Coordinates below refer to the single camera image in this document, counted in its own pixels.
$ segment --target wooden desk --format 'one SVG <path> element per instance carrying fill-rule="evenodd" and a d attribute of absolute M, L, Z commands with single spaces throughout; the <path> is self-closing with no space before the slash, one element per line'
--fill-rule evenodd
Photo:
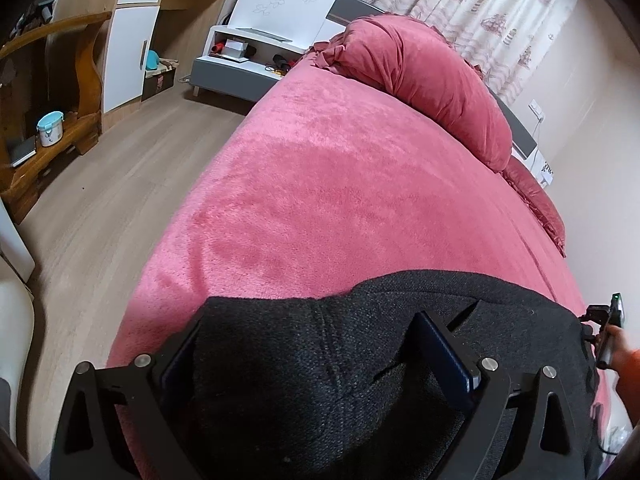
<path fill-rule="evenodd" d="M 180 62 L 176 77 L 190 72 L 223 3 L 224 0 L 58 0 L 54 22 L 91 12 L 113 12 L 98 67 L 104 86 L 103 131 L 140 106 L 150 49 L 160 57 Z"/>
<path fill-rule="evenodd" d="M 58 20 L 25 32 L 0 49 L 0 59 L 3 59 L 51 34 L 83 29 L 78 36 L 74 57 L 79 88 L 79 100 L 76 103 L 78 111 L 65 117 L 62 139 L 52 146 L 43 147 L 38 144 L 36 154 L 17 168 L 11 167 L 6 144 L 0 142 L 0 196 L 16 223 L 20 223 L 36 203 L 40 172 L 56 156 L 70 146 L 84 155 L 98 142 L 102 85 L 94 64 L 94 44 L 100 27 L 110 17 L 111 12 L 98 12 Z"/>

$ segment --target cardboard box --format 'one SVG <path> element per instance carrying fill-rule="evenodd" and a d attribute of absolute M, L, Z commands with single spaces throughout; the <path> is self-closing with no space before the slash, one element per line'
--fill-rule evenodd
<path fill-rule="evenodd" d="M 145 83 L 142 85 L 142 98 L 140 100 L 144 101 L 171 88 L 174 85 L 174 76 L 175 68 L 172 68 L 166 72 L 145 77 Z"/>

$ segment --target black bracket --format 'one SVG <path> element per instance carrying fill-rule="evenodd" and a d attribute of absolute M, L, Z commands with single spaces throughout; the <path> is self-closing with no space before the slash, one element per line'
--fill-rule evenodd
<path fill-rule="evenodd" d="M 428 362 L 449 405 L 466 413 L 453 443 L 430 480 L 476 478 L 506 409 L 516 423 L 495 479 L 574 480 L 584 478 L 574 422 L 558 372 L 510 374 L 491 357 L 473 355 L 434 313 L 420 312 L 411 341 Z"/>
<path fill-rule="evenodd" d="M 51 453 L 51 479 L 138 480 L 116 406 L 127 406 L 161 480 L 202 480 L 169 425 L 172 407 L 191 393 L 193 343 L 202 310 L 155 355 L 95 370 L 82 362 L 71 378 Z"/>

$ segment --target black cable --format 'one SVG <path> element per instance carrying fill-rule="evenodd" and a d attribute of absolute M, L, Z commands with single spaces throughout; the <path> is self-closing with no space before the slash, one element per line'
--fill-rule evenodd
<path fill-rule="evenodd" d="M 601 452 L 603 452 L 605 455 L 611 455 L 611 456 L 617 456 L 617 453 L 614 453 L 613 451 L 607 451 L 606 449 L 604 449 L 600 443 L 598 442 L 598 448 L 600 449 Z"/>
<path fill-rule="evenodd" d="M 542 124 L 542 121 L 543 121 L 542 119 L 538 119 L 538 124 L 536 124 L 536 127 L 533 129 L 533 133 L 531 134 L 531 137 L 533 138 L 533 140 L 536 140 L 536 131 L 540 127 L 540 124 Z M 538 140 L 536 140 L 535 152 L 536 153 L 533 155 L 533 160 L 531 161 L 531 167 L 529 168 L 529 171 L 533 171 L 533 166 L 536 163 L 536 157 L 540 152 L 540 133 L 538 133 Z"/>

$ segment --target wooden floor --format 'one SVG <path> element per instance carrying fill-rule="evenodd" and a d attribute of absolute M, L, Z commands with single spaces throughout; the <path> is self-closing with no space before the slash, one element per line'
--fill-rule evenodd
<path fill-rule="evenodd" d="M 143 265 L 188 190 L 250 104 L 173 88 L 106 132 L 44 190 L 18 230 L 36 260 L 36 327 L 18 445 L 50 451 L 76 364 L 104 366 Z"/>

